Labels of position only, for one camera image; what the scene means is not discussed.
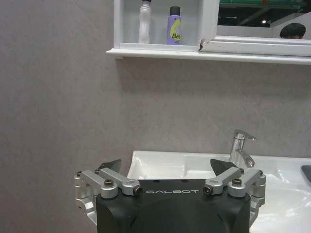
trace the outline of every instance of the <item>purple bottle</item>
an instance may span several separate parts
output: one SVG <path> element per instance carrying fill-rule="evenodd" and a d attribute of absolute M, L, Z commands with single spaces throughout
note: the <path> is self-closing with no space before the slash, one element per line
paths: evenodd
<path fill-rule="evenodd" d="M 170 17 L 167 27 L 167 44 L 180 45 L 180 42 L 181 42 L 180 7 L 172 6 L 170 9 Z"/>

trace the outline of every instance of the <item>white bottle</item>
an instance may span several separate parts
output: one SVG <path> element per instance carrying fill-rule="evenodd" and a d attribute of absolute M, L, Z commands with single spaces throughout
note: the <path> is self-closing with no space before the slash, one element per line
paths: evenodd
<path fill-rule="evenodd" d="M 140 44 L 150 42 L 150 23 L 151 23 L 151 0 L 143 0 L 140 7 L 139 16 L 139 40 Z"/>

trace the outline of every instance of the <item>chrome faucet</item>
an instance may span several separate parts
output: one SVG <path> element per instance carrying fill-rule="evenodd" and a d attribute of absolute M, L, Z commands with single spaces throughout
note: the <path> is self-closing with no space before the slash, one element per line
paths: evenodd
<path fill-rule="evenodd" d="M 253 158 L 243 150 L 244 142 L 246 139 L 257 140 L 257 138 L 242 130 L 234 131 L 230 162 L 234 163 L 240 168 L 242 168 L 243 166 L 254 167 L 255 165 L 255 161 L 253 160 Z"/>

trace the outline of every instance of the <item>metal bracket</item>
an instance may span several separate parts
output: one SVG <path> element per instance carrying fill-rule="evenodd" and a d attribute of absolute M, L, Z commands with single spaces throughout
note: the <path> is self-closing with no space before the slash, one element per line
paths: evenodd
<path fill-rule="evenodd" d="M 246 193 L 251 196 L 250 227 L 258 217 L 259 208 L 265 204 L 266 176 L 260 170 L 250 169 L 240 179 L 228 184 L 228 194 L 243 198 Z"/>
<path fill-rule="evenodd" d="M 218 195 L 223 193 L 223 188 L 235 178 L 241 176 L 241 171 L 237 167 L 231 167 L 215 178 L 205 180 L 203 191 L 208 195 Z"/>
<path fill-rule="evenodd" d="M 100 194 L 102 198 L 111 199 L 118 195 L 118 186 L 115 183 L 106 185 L 104 178 L 90 170 L 78 172 L 74 176 L 74 187 L 76 205 L 83 209 L 95 225 L 97 225 L 96 196 Z"/>
<path fill-rule="evenodd" d="M 122 189 L 123 194 L 132 196 L 142 194 L 143 190 L 138 180 L 128 179 L 109 168 L 97 169 L 95 172 L 90 170 L 78 172 L 74 176 L 74 187 L 76 205 L 83 209 L 87 217 L 97 225 L 96 197 L 98 194 L 104 199 L 111 199 L 118 195 L 118 187 Z"/>
<path fill-rule="evenodd" d="M 138 180 L 129 179 L 108 168 L 101 169 L 99 175 L 105 179 L 113 180 L 125 195 L 138 196 L 143 192 Z"/>

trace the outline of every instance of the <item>wall cabinet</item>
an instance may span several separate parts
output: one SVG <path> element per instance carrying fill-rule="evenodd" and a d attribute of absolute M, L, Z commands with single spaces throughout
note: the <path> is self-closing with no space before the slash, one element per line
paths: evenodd
<path fill-rule="evenodd" d="M 311 65 L 311 40 L 217 35 L 220 0 L 153 0 L 150 44 L 139 44 L 140 4 L 115 0 L 114 47 L 107 54 Z M 182 45 L 166 45 L 174 5 L 182 10 Z"/>

